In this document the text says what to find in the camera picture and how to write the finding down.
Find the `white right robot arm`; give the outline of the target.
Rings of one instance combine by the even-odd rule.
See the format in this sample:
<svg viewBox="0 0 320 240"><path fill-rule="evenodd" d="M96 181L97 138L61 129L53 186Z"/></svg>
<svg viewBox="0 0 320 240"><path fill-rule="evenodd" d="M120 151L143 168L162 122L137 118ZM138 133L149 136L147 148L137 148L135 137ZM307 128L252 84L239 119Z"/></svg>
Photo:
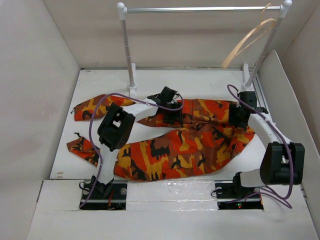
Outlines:
<svg viewBox="0 0 320 240"><path fill-rule="evenodd" d="M289 192L303 180L305 147L283 135L268 118L268 111L257 106L254 91L231 94L237 103L229 105L229 123L237 128L254 130L265 147L258 169L238 172L232 179L231 191L243 197L254 188L270 185L288 185Z"/></svg>

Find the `orange camouflage trousers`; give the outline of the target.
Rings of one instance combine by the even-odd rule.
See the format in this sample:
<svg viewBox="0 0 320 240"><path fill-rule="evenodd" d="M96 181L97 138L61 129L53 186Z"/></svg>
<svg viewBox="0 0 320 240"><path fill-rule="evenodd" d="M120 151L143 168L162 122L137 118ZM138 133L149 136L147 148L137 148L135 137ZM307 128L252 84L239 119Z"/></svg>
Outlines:
<svg viewBox="0 0 320 240"><path fill-rule="evenodd" d="M185 99L182 103L179 120L169 120L159 112L140 121L170 131L121 148L114 167L116 176L150 182L210 174L225 167L255 136L250 127L230 124L231 101Z"/></svg>

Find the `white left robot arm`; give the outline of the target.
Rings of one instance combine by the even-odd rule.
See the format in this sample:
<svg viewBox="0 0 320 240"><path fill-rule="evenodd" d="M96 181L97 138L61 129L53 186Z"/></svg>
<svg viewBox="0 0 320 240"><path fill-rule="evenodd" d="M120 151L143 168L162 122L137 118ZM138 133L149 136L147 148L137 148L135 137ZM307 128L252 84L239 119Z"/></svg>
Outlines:
<svg viewBox="0 0 320 240"><path fill-rule="evenodd" d="M145 100L126 97L125 99L133 101L132 105L121 107L116 103L111 104L97 129L101 146L97 152L97 174L91 178L90 194L95 192L103 199L111 194L117 155L128 142L134 124L155 116L159 109L170 116L180 114L184 103L175 102L175 97L182 99L176 90L165 86L161 93L150 95Z"/></svg>

